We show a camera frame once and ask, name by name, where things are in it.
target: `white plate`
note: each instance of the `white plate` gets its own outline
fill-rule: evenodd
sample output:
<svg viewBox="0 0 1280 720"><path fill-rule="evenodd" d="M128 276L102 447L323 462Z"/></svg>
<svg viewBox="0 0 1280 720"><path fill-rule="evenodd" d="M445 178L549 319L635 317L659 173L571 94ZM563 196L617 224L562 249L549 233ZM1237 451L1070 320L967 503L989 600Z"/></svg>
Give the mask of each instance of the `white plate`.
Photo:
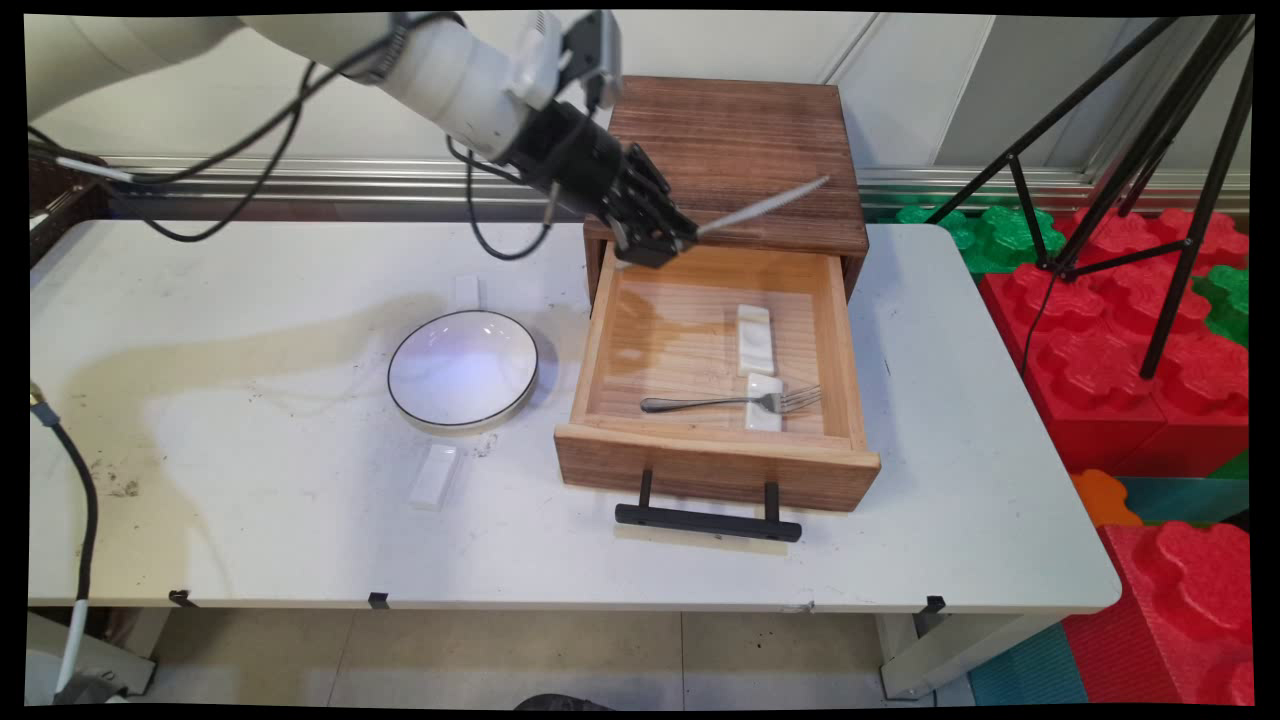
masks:
<svg viewBox="0 0 1280 720"><path fill-rule="evenodd" d="M516 320L485 310L442 315L396 348L387 369L392 400L431 428L474 428L503 419L534 388L538 347Z"/></svg>

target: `open drawer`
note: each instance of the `open drawer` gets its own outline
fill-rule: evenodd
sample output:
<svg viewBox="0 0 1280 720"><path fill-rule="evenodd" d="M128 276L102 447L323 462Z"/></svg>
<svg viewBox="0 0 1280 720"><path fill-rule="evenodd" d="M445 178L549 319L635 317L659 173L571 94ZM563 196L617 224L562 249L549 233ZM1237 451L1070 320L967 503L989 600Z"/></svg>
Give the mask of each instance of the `open drawer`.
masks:
<svg viewBox="0 0 1280 720"><path fill-rule="evenodd" d="M737 306L769 310L785 391L822 384L822 401L745 429L742 405L645 414L645 397L746 395L737 375ZM605 249L568 424L556 428L566 483L852 510L879 471L867 448L840 258L698 246L654 270Z"/></svg>

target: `wall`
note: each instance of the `wall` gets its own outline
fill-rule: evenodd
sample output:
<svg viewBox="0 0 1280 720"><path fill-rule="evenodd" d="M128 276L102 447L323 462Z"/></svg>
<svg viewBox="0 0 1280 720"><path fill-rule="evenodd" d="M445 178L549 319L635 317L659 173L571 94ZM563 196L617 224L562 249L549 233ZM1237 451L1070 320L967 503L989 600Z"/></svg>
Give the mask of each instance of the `wall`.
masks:
<svg viewBox="0 0 1280 720"><path fill-rule="evenodd" d="M1217 74L1201 96L1199 104L1187 118L1187 124L1174 138L1165 161L1166 169L1203 169L1213 160L1213 151L1217 150L1219 140L1222 137L1222 128L1226 126L1226 114L1235 100L1235 91L1240 87L1240 76L1244 74L1244 65L1253 49L1253 37L1244 38L1240 46L1233 51ZM1248 172L1249 154L1252 151L1253 115L1244 123L1244 132L1240 135L1240 143L1235 149L1231 159L1231 169Z"/></svg>
<svg viewBox="0 0 1280 720"><path fill-rule="evenodd" d="M1000 15L947 128L940 165L986 165L1062 101L1151 18ZM1157 38L1019 156L1024 167L1080 169L1142 82Z"/></svg>
<svg viewBox="0 0 1280 720"><path fill-rule="evenodd" d="M556 10L568 27L581 10ZM617 10L631 74L823 82L869 13ZM511 51L525 12L463 12L485 42ZM101 88L35 124L100 155L214 152L278 110L306 61L251 31L212 51ZM268 155L273 135L248 151ZM307 102L291 158L447 158L440 131L376 88L338 81Z"/></svg>
<svg viewBox="0 0 1280 720"><path fill-rule="evenodd" d="M993 18L876 18L833 78L855 167L934 163Z"/></svg>

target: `wooden lid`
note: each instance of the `wooden lid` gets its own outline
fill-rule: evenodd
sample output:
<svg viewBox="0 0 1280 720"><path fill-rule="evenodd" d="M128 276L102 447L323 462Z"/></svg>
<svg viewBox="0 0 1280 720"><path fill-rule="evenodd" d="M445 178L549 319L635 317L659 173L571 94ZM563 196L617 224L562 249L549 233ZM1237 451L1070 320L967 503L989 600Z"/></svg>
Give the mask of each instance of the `wooden lid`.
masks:
<svg viewBox="0 0 1280 720"><path fill-rule="evenodd" d="M690 219L708 223L829 176L773 213L701 238L707 245L867 255L867 227L840 91L794 85L627 76L609 132L639 142ZM589 240L613 233L588 218Z"/></svg>

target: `white table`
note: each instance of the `white table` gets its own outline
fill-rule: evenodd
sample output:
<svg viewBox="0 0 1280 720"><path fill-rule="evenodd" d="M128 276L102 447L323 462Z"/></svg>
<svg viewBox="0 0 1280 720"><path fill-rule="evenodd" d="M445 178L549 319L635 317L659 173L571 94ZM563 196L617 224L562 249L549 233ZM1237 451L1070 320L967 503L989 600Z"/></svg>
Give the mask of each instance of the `white table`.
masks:
<svg viewBox="0 0 1280 720"><path fill-rule="evenodd" d="M492 228L507 247L535 229ZM783 507L804 525L786 544L617 525L632 495L562 484L552 428L588 327L581 225L500 263L463 224L242 222L197 245L81 224L32 272L31 373L95 465L92 600L910 614L942 596L954 615L919 641L910 615L882 621L901 697L1111 605L1120 580L950 237L868 229L850 318L883 470L852 514ZM466 457L443 510L416 510L433 438L392 402L387 365L468 273L543 365L512 420L440 438ZM32 418L29 603L70 603L82 532L74 470Z"/></svg>

